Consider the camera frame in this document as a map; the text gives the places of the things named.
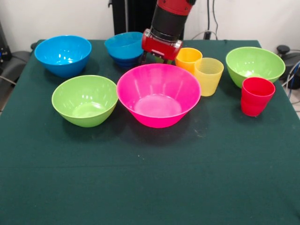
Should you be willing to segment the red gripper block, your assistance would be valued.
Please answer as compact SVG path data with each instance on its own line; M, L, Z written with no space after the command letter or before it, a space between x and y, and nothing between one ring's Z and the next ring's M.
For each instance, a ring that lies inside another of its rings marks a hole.
M183 42L181 40L175 42L162 40L152 34L150 29L146 29L142 36L143 53L141 55L140 65L145 64L147 53L161 58L164 64L174 65L174 60L182 48L182 45Z

